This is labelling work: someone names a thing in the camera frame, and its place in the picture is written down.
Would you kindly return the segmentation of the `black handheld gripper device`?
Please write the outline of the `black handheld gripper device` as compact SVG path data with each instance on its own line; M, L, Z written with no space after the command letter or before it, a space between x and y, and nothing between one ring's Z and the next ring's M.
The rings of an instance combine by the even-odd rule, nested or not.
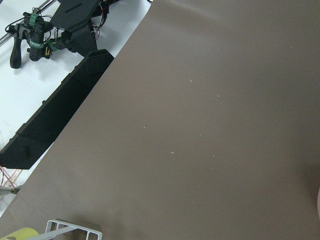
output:
M61 0L59 7L46 21L44 6L10 23L5 31L13 39L10 67L22 65L21 43L27 42L30 60L49 59L53 52L68 49L85 57L96 51L98 36L95 34L105 24L113 0Z

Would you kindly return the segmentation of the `yellow plastic cup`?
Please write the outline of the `yellow plastic cup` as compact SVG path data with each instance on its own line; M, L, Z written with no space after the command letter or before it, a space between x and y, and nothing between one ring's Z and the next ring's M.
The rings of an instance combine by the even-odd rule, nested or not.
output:
M38 236L39 233L30 227L23 227L2 236L0 240L26 240Z

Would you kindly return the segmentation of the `pink bowl of ice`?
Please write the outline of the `pink bowl of ice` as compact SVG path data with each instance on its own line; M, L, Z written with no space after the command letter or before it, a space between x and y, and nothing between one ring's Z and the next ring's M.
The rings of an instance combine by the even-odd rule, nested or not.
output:
M318 217L320 218L320 188L317 194L317 213L318 213Z

